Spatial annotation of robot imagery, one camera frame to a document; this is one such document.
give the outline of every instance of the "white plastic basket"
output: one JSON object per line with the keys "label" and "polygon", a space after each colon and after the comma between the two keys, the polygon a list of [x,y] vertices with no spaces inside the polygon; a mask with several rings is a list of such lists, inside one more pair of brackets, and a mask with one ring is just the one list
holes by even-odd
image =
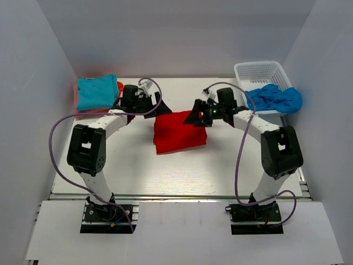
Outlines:
{"label": "white plastic basket", "polygon": [[[275,61],[243,62],[234,65],[239,86],[245,91],[251,91],[264,87],[266,84],[276,84],[282,91],[292,87],[288,77],[280,63]],[[247,98],[242,93],[245,106],[248,107]],[[263,110],[256,112],[267,117],[279,117],[286,115],[277,110]]]}

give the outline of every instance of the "white platform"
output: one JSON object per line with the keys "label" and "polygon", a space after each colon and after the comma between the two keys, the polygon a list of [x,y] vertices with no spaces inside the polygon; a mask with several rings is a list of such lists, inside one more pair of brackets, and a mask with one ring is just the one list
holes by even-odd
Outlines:
{"label": "white platform", "polygon": [[[120,79],[124,84],[137,84],[137,78]],[[215,82],[231,82],[224,78],[156,78],[163,91],[163,100],[174,112],[191,110],[194,100]],[[214,89],[227,86],[219,85]],[[234,91],[238,105],[243,99]],[[90,123],[80,120],[79,123]],[[281,125],[280,118],[269,120]],[[156,155],[153,144],[154,118],[136,117],[131,124],[112,135],[106,143],[107,156],[104,173],[108,186],[116,195],[234,195],[234,169],[243,132],[223,121],[215,121],[207,128],[207,145],[192,150]],[[66,162],[68,141],[60,159],[60,170],[71,180],[84,185],[79,175]],[[247,137],[240,166],[239,194],[248,196],[257,187],[263,169],[260,144]],[[302,192],[299,173],[292,175],[282,186],[297,196]],[[54,194],[82,194],[58,175],[52,189]]]}
{"label": "white platform", "polygon": [[[43,202],[26,259],[40,265],[343,262],[322,203],[298,203],[283,235],[232,236],[226,205],[140,203],[133,235],[98,235],[79,233],[84,202]],[[279,206],[284,217],[293,204]]]}

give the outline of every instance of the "red towel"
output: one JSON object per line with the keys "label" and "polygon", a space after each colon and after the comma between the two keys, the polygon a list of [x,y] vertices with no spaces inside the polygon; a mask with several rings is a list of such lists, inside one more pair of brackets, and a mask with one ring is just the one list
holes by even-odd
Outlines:
{"label": "red towel", "polygon": [[183,123],[190,112],[176,112],[156,117],[153,143],[156,145],[157,154],[206,144],[207,134],[204,127]]}

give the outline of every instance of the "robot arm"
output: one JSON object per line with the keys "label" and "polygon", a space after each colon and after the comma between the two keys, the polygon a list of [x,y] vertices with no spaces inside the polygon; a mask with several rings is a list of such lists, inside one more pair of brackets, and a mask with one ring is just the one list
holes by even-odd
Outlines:
{"label": "robot arm", "polygon": [[[215,102],[213,92],[205,89],[204,94],[207,100],[197,99],[184,123],[209,127],[214,119],[223,119],[237,129],[246,129],[252,111],[244,106],[237,106],[231,88],[217,90],[218,103]],[[250,195],[250,202],[258,202],[276,195],[289,175],[303,165],[303,157],[295,130],[291,126],[279,127],[255,115],[248,134],[261,144],[264,173],[257,189]],[[274,200],[267,200],[259,205],[272,205]]]}
{"label": "robot arm", "polygon": [[[155,107],[152,103],[152,95],[148,92],[151,85],[151,81],[144,82],[139,87],[126,85],[122,96],[109,110],[110,115],[88,125],[77,124],[72,130],[67,163],[82,177],[87,188],[105,202],[114,203],[114,194],[106,183],[103,171],[106,162],[106,141],[134,118],[132,115],[120,115],[121,113],[148,113]],[[154,96],[155,101],[158,102],[159,92],[155,92]],[[171,112],[161,101],[159,107],[145,115],[145,118]],[[100,213],[102,219],[110,220],[115,214],[114,207],[102,203],[92,194],[87,197],[87,201]]]}
{"label": "robot arm", "polygon": [[[235,114],[234,127],[245,130],[252,111],[242,110]],[[248,134],[261,144],[261,164],[263,176],[252,196],[256,202],[276,195],[287,178],[303,164],[294,128],[291,126],[279,127],[264,119],[254,116]],[[271,204],[275,199],[259,203]]]}
{"label": "robot arm", "polygon": [[[113,109],[109,112],[118,114],[123,111]],[[78,124],[72,131],[67,162],[82,177],[87,188],[93,190],[106,202],[113,196],[103,172],[106,161],[106,141],[114,132],[127,125],[127,121],[126,115],[108,115],[88,125]],[[89,202],[103,205],[92,194]]]}

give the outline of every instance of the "purple cable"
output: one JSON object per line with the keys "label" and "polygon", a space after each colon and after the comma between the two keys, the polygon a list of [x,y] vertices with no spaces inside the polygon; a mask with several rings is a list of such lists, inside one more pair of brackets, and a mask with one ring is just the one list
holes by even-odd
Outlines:
{"label": "purple cable", "polygon": [[238,177],[239,177],[240,158],[242,156],[244,143],[245,143],[245,138],[247,137],[247,134],[248,134],[248,131],[249,131],[249,128],[250,128],[250,123],[252,122],[254,114],[256,112],[255,102],[253,101],[253,99],[249,96],[249,94],[246,91],[244,91],[240,87],[236,86],[235,84],[231,84],[231,83],[227,83],[227,82],[217,82],[217,83],[214,83],[214,84],[208,86],[207,89],[209,89],[209,88],[211,88],[211,87],[213,87],[213,86],[215,86],[217,84],[226,84],[226,85],[235,87],[236,89],[238,89],[241,92],[243,92],[245,94],[245,96],[250,100],[252,105],[254,106],[253,113],[250,116],[249,121],[247,123],[247,127],[244,130],[242,142],[240,143],[240,148],[239,148],[239,152],[238,152],[238,158],[237,158],[237,163],[236,163],[236,173],[235,173],[235,178],[234,178],[234,191],[235,191],[235,194],[236,194],[236,200],[242,206],[253,206],[253,205],[257,205],[257,204],[266,202],[266,201],[271,200],[271,199],[276,199],[278,196],[280,196],[280,195],[282,195],[282,194],[284,194],[286,192],[291,193],[293,195],[293,198],[294,198],[293,210],[291,211],[289,216],[284,221],[282,221],[282,222],[280,222],[278,224],[275,224],[275,225],[271,225],[271,227],[280,226],[280,225],[284,224],[285,222],[287,222],[290,218],[292,218],[292,216],[293,216],[293,214],[294,214],[294,212],[295,212],[295,210],[297,208],[297,197],[295,196],[294,192],[292,192],[291,190],[286,189],[286,190],[283,190],[283,191],[279,192],[277,195],[273,195],[273,196],[267,197],[265,199],[262,199],[262,200],[259,200],[257,202],[253,202],[253,203],[244,203],[244,202],[242,202],[240,200],[239,193],[238,193]]}
{"label": "purple cable", "polygon": [[151,78],[148,78],[148,77],[144,77],[142,79],[140,79],[138,81],[138,84],[140,84],[140,82],[142,80],[150,80],[151,82],[153,82],[158,90],[159,90],[159,93],[161,94],[160,98],[159,98],[159,101],[157,103],[157,105],[151,109],[150,111],[146,112],[146,113],[114,113],[114,114],[111,114],[111,113],[78,113],[78,114],[71,114],[71,115],[67,115],[63,118],[61,118],[60,120],[58,120],[54,125],[53,127],[51,128],[50,130],[50,133],[49,133],[49,154],[50,154],[50,160],[54,166],[54,169],[55,171],[58,173],[58,175],[66,182],[70,183],[71,185],[74,185],[78,188],[81,188],[81,189],[84,189],[86,191],[88,191],[90,194],[92,194],[97,200],[99,200],[100,202],[104,203],[104,204],[108,204],[108,205],[112,205],[112,206],[115,206],[115,207],[118,207],[122,210],[122,212],[125,214],[126,218],[127,218],[127,221],[129,222],[129,225],[130,225],[130,228],[131,228],[131,231],[133,232],[133,227],[132,227],[132,224],[131,224],[131,220],[129,218],[129,216],[126,214],[125,212],[125,209],[119,205],[119,204],[116,204],[116,203],[110,203],[110,202],[106,202],[105,200],[103,200],[100,196],[96,195],[91,189],[85,187],[85,186],[82,186],[80,184],[77,184],[73,181],[71,181],[70,179],[68,179],[67,177],[64,176],[64,174],[59,170],[59,167],[57,166],[56,162],[55,162],[55,159],[54,159],[54,154],[53,154],[53,147],[52,147],[52,138],[53,138],[53,133],[54,133],[54,130],[55,128],[63,121],[63,120],[66,120],[68,118],[71,118],[71,117],[75,117],[75,116],[107,116],[107,115],[114,115],[114,116],[120,116],[120,115],[127,115],[127,116],[145,116],[145,115],[148,115],[152,112],[154,112],[158,107],[159,105],[161,104],[162,102],[162,90],[161,88],[159,87],[158,83],[151,79]]}

